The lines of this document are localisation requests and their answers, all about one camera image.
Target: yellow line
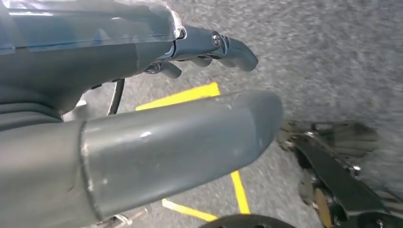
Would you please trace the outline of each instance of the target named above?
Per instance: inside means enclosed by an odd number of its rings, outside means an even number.
[[[182,103],[186,101],[197,100],[200,98],[208,97],[208,96],[217,96],[220,95],[220,91],[218,89],[218,85],[216,82],[210,83],[208,85],[202,85],[200,87],[195,87],[189,90],[185,90],[183,92],[173,94],[171,96],[167,96],[150,103],[141,105],[136,107],[136,111],[148,109],[148,108],[157,108],[166,105],[172,105],[177,103]]]
[[[185,214],[185,215],[190,215],[199,219],[203,219],[207,222],[211,222],[214,221],[216,219],[218,219],[217,216],[209,214],[209,213],[205,213],[205,212],[201,212],[195,209],[191,209],[176,203],[173,203],[167,199],[163,199],[163,207],[177,211],[179,213]]]
[[[250,214],[248,200],[246,199],[245,190],[243,189],[239,171],[231,173],[232,182],[234,183],[235,195],[238,201],[238,207],[242,214]]]

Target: gray pavement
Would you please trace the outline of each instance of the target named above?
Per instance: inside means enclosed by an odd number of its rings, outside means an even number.
[[[358,120],[381,135],[381,148],[363,164],[363,179],[403,196],[403,1],[169,0],[185,23],[247,43],[259,57],[251,73],[219,63],[178,63],[183,75],[138,75],[127,81],[119,112],[216,81],[222,93],[250,88],[281,96],[285,119]],[[85,94],[92,117],[105,115],[113,85]],[[297,196],[295,159],[273,144],[241,171],[253,213],[298,228],[320,227]],[[237,212],[230,177],[174,196],[172,201],[216,215]],[[148,227],[197,227],[203,222],[153,204]]]

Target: transparent plastic cover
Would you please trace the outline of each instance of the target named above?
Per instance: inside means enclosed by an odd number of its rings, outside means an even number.
[[[0,0],[0,54],[173,41],[182,27],[161,0]]]

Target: yellow road marking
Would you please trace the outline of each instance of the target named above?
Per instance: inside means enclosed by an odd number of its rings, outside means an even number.
[[[246,199],[245,190],[243,189],[242,180],[240,179],[239,171],[231,173],[232,182],[234,183],[235,195],[238,201],[240,213],[250,214],[248,200]]]
[[[141,105],[136,107],[136,111],[148,109],[148,108],[157,108],[161,106],[167,106],[177,103],[182,103],[186,101],[197,100],[204,97],[209,96],[217,96],[220,95],[220,90],[218,89],[218,85],[216,82],[212,82],[208,85],[202,85],[199,87],[195,87],[189,90],[185,90],[183,92],[173,94],[171,96],[167,96],[150,103]]]
[[[141,105],[136,107],[136,111],[149,109],[149,108],[157,108],[161,106],[167,106],[172,104],[178,104],[182,102],[192,101],[201,99],[209,96],[217,96],[220,95],[220,90],[216,82],[212,82],[208,85],[202,85],[199,87],[195,87],[189,90],[185,90],[183,92],[173,94],[171,96],[167,96],[158,100],[154,100],[150,103]],[[234,183],[235,194],[238,201],[238,206],[240,212],[243,214],[250,214],[248,201],[246,199],[245,190],[242,185],[242,181],[240,178],[239,171],[235,171],[231,173],[232,182]],[[173,202],[168,201],[167,199],[162,200],[163,207],[177,211],[182,214],[194,216],[199,219],[203,219],[205,221],[213,221],[218,217],[209,213],[205,213],[202,211],[198,211],[186,206],[182,206]]]
[[[167,199],[163,199],[163,207],[177,211],[179,213],[185,214],[185,215],[190,215],[199,219],[203,219],[207,222],[211,222],[214,221],[216,219],[218,219],[217,216],[209,214],[209,213],[205,213],[205,212],[201,212],[189,207],[185,207],[176,203],[173,203]]]

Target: bolt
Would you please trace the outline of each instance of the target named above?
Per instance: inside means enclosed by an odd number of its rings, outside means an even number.
[[[341,225],[341,222],[340,222],[340,220],[339,220],[339,218],[338,218],[337,216],[335,216],[335,217],[333,218],[333,221],[335,222],[335,225],[337,225],[337,226],[340,226],[340,225]]]
[[[294,144],[293,144],[293,142],[291,142],[291,141],[286,141],[286,142],[285,142],[285,145],[286,145],[289,149],[292,149],[292,148],[294,147]]]
[[[312,206],[313,209],[316,209],[316,210],[319,209],[319,206],[315,202],[312,202],[311,206]]]
[[[384,222],[382,220],[378,219],[376,223],[379,225],[379,228],[384,228]]]
[[[358,178],[360,176],[361,167],[359,167],[357,165],[351,165],[351,166],[348,166],[347,168],[350,171],[351,176],[353,176],[354,178]]]
[[[221,37],[218,34],[213,34],[213,36],[211,37],[211,40],[215,47],[221,46]]]

